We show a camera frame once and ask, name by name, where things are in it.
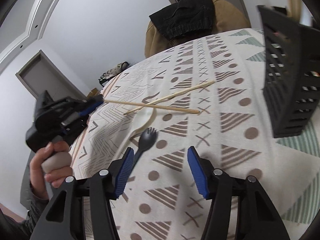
metal screw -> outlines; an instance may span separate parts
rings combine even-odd
[[[249,176],[248,177],[248,181],[250,182],[256,182],[257,181],[257,178],[255,176]]]
[[[104,169],[104,170],[99,171],[99,174],[100,174],[100,176],[106,176],[109,174],[109,171]]]
[[[223,172],[222,172],[222,170],[220,170],[220,169],[214,169],[214,170],[213,170],[213,174],[214,174],[214,175],[220,176],[220,175],[222,175],[222,173],[223,173]]]
[[[66,177],[67,183],[73,182],[73,180],[74,180],[74,177],[72,177],[72,176]]]

hand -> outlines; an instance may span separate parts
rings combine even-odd
[[[61,169],[53,170],[43,176],[43,170],[41,164],[52,154],[52,152],[68,152],[69,145],[60,141],[55,144],[52,142],[48,143],[45,148],[41,148],[36,152],[36,155],[32,158],[30,162],[30,182],[33,188],[33,194],[41,199],[48,199],[48,193],[45,188],[45,182],[50,182],[55,188],[60,187],[64,179],[68,176],[73,175],[72,168],[69,166],[63,167]]]

patterned tablecloth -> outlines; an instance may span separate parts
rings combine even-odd
[[[111,201],[121,239],[200,239],[211,201],[199,195],[188,162],[188,147],[230,176],[256,176],[281,214],[291,239],[298,239],[320,207],[320,110],[302,135],[274,139],[262,95],[265,74],[263,33],[243,29],[219,33],[161,52],[112,79],[105,98],[150,102],[201,82],[216,83],[163,105],[200,110],[185,114],[157,110],[156,144],[132,172],[123,195]],[[77,179],[108,165],[129,132],[132,107],[106,104],[90,117],[70,153]],[[137,150],[139,136],[128,146]],[[234,238],[237,199],[231,203],[228,239]],[[89,200],[85,228],[91,239]]]

plastic spoon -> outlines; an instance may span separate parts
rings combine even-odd
[[[123,148],[129,141],[129,139],[136,134],[137,130],[143,128],[146,125],[146,123],[150,120],[153,111],[154,108],[144,107],[134,116],[129,133],[120,144],[116,154],[112,158],[113,160],[117,160],[122,157]]]

blurred wooden stick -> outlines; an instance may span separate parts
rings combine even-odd
[[[126,102],[126,101],[115,101],[115,100],[104,100],[105,103],[116,103],[116,104],[122,104],[122,105],[131,105],[131,106],[142,106],[142,107],[151,107],[151,108],[159,108],[159,109],[165,109],[165,110],[172,110],[172,111],[178,111],[178,112],[186,112],[190,114],[199,114],[199,110],[194,109],[185,109],[181,107],[171,107],[171,106],[159,106],[159,105],[146,105],[144,103],[134,103],[134,102]]]
[[[165,96],[165,97],[163,97],[163,98],[159,98],[159,99],[154,100],[154,101],[152,101],[152,102],[150,102],[150,103],[147,103],[146,105],[153,105],[153,104],[159,103],[159,102],[161,102],[161,101],[164,101],[164,100],[166,100],[166,99],[172,99],[172,98],[175,98],[175,97],[177,97],[177,96],[180,96],[180,95],[183,95],[183,94],[185,94],[185,93],[188,93],[188,92],[190,92],[190,91],[192,91],[192,90],[210,86],[210,85],[212,85],[213,83],[215,83],[214,80],[211,80],[211,81],[208,81],[208,82],[204,82],[204,83],[201,83],[201,84],[197,84],[197,85],[194,86],[194,87],[186,88],[186,89],[181,90],[181,91],[179,91],[179,92],[176,92],[176,93],[167,95],[167,96]],[[135,109],[132,109],[132,110],[124,113],[123,115],[130,114],[130,113],[132,113],[132,112],[135,112],[135,111],[137,111],[137,110],[142,109],[143,107],[144,107],[144,106],[137,107],[137,108],[135,108]]]

